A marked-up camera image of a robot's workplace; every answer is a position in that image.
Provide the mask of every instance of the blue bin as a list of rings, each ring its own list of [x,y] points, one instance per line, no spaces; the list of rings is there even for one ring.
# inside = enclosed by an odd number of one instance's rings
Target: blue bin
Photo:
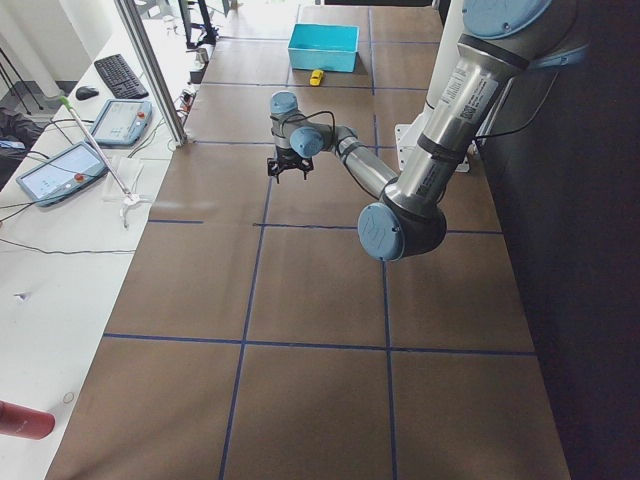
[[[297,23],[289,42],[291,68],[353,72],[359,33],[355,26]]]

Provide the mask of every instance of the keyboard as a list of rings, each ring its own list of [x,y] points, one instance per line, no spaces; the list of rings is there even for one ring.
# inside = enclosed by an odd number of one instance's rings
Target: keyboard
[[[144,98],[149,95],[149,92],[142,86],[138,77],[119,53],[100,58],[93,64],[114,97]]]

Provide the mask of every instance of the brown tile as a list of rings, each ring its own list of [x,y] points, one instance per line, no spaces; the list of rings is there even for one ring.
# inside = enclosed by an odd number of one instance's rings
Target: brown tile
[[[222,37],[289,40],[298,16],[298,5],[242,4],[219,18]]]
[[[48,480],[210,479],[239,347],[104,338]]]
[[[537,360],[393,355],[398,478],[569,480]]]
[[[149,223],[106,331],[242,338],[259,233]]]
[[[378,145],[396,146],[397,124],[411,124],[424,110],[426,90],[376,90],[374,111]]]
[[[371,9],[374,42],[439,42],[442,21],[431,7],[376,7]]]
[[[151,208],[152,220],[246,225],[262,221],[267,145],[188,143],[177,149]]]
[[[388,273],[394,346],[533,350],[502,236],[449,233]]]
[[[201,142],[268,142],[271,95],[282,88],[250,85],[201,85],[185,130]]]
[[[398,171],[395,149],[380,149],[379,156]],[[471,161],[468,173],[454,173],[440,202],[449,230],[499,232],[500,222],[481,162]]]
[[[369,41],[369,9],[358,6],[316,6],[308,5],[300,8],[298,23],[317,23],[320,25],[355,25],[360,30],[358,39]]]
[[[363,192],[333,154],[314,157],[314,170],[280,175],[271,186],[267,221],[292,225],[352,226],[362,209],[374,201]]]
[[[356,130],[358,138],[365,145],[375,144],[373,129],[373,95],[368,89],[357,88],[314,88],[292,87],[298,97],[298,105],[305,115],[329,110],[336,117],[336,124],[346,125]],[[331,123],[327,115],[312,121]]]
[[[376,87],[428,88],[438,45],[373,44]]]
[[[289,76],[290,85],[309,86],[309,70],[293,70]],[[360,87],[371,88],[373,85],[373,70],[371,68],[371,47],[368,43],[358,44],[358,55],[353,72],[324,72],[320,87]]]
[[[249,338],[385,345],[382,294],[355,230],[267,228]]]
[[[388,480],[384,352],[248,347],[226,480]]]
[[[286,41],[221,38],[203,83],[284,84],[289,73]]]

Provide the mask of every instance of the black mouse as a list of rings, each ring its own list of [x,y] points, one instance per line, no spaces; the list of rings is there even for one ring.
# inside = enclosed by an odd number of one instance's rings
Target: black mouse
[[[86,100],[87,98],[95,97],[99,93],[97,88],[85,85],[76,90],[76,98],[78,100]]]

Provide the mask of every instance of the white table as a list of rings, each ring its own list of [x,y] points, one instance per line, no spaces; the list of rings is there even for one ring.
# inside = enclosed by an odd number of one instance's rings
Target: white table
[[[152,42],[167,36],[161,23],[151,22]],[[172,97],[176,98],[188,79],[189,59],[183,40],[162,39],[158,55]],[[107,43],[98,58],[121,53],[136,74],[142,72],[124,32]],[[143,84],[150,91],[145,78]],[[101,94],[72,104],[83,119],[94,119],[104,102],[112,98],[93,67],[80,85],[94,85]],[[56,120],[69,118],[62,108]],[[154,109],[145,136],[162,120]],[[59,124],[73,142],[83,139],[72,122]],[[49,127],[33,150],[55,155],[69,142]],[[134,191],[155,198],[172,155],[172,141],[161,125],[153,143],[128,162],[125,170],[140,172]],[[130,150],[107,150],[107,156],[125,157]],[[14,175],[36,166],[27,158]],[[14,179],[0,192],[0,206],[28,201]],[[31,206],[4,222],[0,238],[44,250],[134,251],[144,230],[150,203],[135,206],[128,213],[129,228],[123,227],[119,201],[107,201],[118,193],[107,188],[107,176],[74,197],[47,209]],[[18,208],[0,210],[4,218]],[[34,441],[0,436],[0,478],[37,480],[44,478],[60,445],[78,394],[87,375],[106,322],[131,262],[132,253],[46,255],[0,243],[0,399],[51,412],[56,427],[46,438]]]

